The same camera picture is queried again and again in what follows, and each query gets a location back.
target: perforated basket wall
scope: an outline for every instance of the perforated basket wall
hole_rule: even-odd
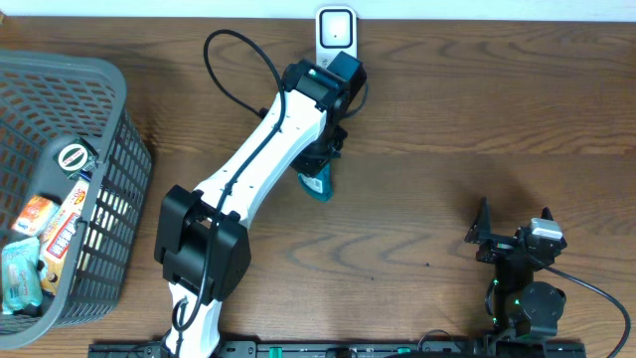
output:
[[[151,170],[125,98],[121,72],[104,61],[0,51],[0,247],[48,145],[82,136],[98,151],[58,294],[42,316],[0,315],[0,349],[100,319],[119,299]]]

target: wooden tabletop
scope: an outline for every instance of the wooden tabletop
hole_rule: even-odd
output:
[[[117,309],[0,356],[80,357],[95,341],[169,328],[171,296],[152,256],[161,200],[213,174],[259,122],[204,67],[203,42],[222,28],[254,39],[281,72],[314,59],[312,21],[5,19],[2,48],[117,65],[156,167]],[[359,46],[370,94],[343,123],[335,196],[319,203],[285,172],[255,217],[251,266],[224,304],[222,332],[406,341],[434,328],[488,329],[494,268],[463,242],[482,196],[506,235],[549,206],[569,244],[555,267],[636,313],[634,25],[361,20]],[[273,101],[271,74],[248,46],[218,38],[212,63],[247,103]],[[619,311],[548,272],[537,279],[567,294],[558,337],[606,356],[623,330]],[[636,338],[623,352],[636,355]]]

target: snack bag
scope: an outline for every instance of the snack bag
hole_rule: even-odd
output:
[[[51,218],[58,212],[60,206],[49,199],[34,195],[22,213],[13,224],[12,229],[18,233],[37,237],[42,234]]]
[[[2,313],[12,314],[29,304],[42,304],[38,283],[38,238],[7,245],[2,250]]]
[[[40,237],[40,260],[44,268],[40,271],[42,289],[53,295],[58,294],[60,276],[71,239],[76,233],[76,222],[86,199],[88,182],[78,179],[78,183],[67,196],[58,213],[53,217]]]

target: white wall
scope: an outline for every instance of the white wall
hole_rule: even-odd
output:
[[[636,21],[636,0],[0,0],[9,16],[313,18],[347,4],[361,19]]]

